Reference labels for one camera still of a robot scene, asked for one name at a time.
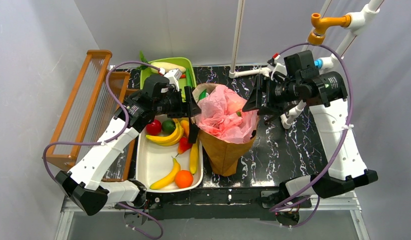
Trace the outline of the pink plastic grocery bag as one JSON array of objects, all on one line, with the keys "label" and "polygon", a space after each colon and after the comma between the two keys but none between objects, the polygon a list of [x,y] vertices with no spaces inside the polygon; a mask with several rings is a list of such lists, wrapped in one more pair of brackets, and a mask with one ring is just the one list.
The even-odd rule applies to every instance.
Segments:
[{"label": "pink plastic grocery bag", "polygon": [[[207,90],[209,96],[198,100],[203,90]],[[253,137],[259,122],[257,110],[227,114],[228,101],[244,99],[237,92],[223,84],[202,83],[194,89],[193,95],[201,109],[194,121],[202,131],[233,144],[247,143]]]}]

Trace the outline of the brown paper bag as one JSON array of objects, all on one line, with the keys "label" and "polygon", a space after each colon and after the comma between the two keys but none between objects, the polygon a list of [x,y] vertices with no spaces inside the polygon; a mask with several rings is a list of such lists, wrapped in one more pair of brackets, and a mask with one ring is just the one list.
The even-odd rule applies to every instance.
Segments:
[{"label": "brown paper bag", "polygon": [[253,131],[253,137],[248,142],[237,144],[220,140],[199,128],[198,137],[209,157],[212,171],[227,177],[236,173],[239,158],[252,147],[256,135],[257,127]]}]

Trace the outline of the green chips bag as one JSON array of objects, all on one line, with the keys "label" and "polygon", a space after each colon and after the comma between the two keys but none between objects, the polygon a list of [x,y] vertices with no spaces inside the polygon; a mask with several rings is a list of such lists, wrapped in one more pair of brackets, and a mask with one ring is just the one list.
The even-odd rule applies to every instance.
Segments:
[{"label": "green chips bag", "polygon": [[208,93],[207,89],[204,89],[198,96],[198,100],[201,101],[205,98],[207,98],[210,94]]}]

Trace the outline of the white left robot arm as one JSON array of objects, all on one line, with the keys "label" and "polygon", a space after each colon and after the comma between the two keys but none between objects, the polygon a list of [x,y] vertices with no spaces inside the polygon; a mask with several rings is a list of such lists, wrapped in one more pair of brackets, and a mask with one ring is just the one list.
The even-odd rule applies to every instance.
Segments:
[{"label": "white left robot arm", "polygon": [[127,145],[156,116],[179,119],[200,114],[193,90],[191,86],[180,90],[162,75],[149,76],[141,90],[130,94],[120,104],[108,127],[87,154],[70,170],[57,173],[55,180],[62,191],[89,216],[107,204],[144,200],[146,187],[141,182],[104,182],[103,177]]}]

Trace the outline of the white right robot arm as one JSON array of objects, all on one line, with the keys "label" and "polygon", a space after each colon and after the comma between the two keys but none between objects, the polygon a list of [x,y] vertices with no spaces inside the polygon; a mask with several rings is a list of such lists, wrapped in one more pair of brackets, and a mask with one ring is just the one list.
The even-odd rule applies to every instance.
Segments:
[{"label": "white right robot arm", "polygon": [[284,71],[274,68],[270,76],[259,74],[243,107],[271,120],[305,103],[313,115],[327,157],[327,170],[286,180],[279,185],[280,201],[298,196],[330,198],[378,180],[359,153],[349,122],[348,93],[343,77],[336,71],[320,73],[321,60],[309,50],[284,59]]}]

